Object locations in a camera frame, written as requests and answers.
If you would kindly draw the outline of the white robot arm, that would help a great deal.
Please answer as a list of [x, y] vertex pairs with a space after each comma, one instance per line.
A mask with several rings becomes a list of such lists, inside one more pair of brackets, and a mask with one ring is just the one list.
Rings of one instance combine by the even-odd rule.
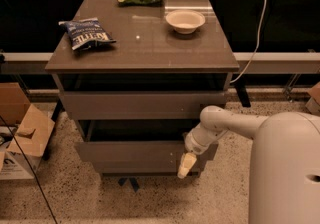
[[197, 157], [228, 131], [253, 141], [248, 224], [320, 224], [320, 117], [245, 115], [208, 106], [185, 137], [178, 177], [186, 177]]

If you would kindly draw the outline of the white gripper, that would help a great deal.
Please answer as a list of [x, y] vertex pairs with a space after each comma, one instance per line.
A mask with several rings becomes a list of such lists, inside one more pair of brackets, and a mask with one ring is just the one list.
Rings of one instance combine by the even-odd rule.
[[226, 130], [209, 130], [202, 124], [193, 128], [184, 139], [185, 148], [191, 153], [182, 155], [177, 176], [184, 179], [196, 163], [196, 155], [202, 155], [211, 144], [216, 143], [226, 133]]

